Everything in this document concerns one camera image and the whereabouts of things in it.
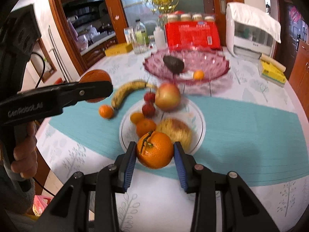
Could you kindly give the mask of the person's left hand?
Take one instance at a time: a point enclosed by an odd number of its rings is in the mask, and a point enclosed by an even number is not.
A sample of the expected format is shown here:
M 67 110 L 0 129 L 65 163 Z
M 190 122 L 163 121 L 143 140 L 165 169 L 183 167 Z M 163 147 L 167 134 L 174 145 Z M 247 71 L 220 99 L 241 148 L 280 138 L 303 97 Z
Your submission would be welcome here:
M 37 173 L 37 139 L 36 139 L 36 124 L 30 122 L 27 124 L 27 137 L 23 142 L 17 145 L 14 149 L 15 161 L 11 164 L 11 170 L 14 173 L 20 174 L 24 179 L 30 179 Z

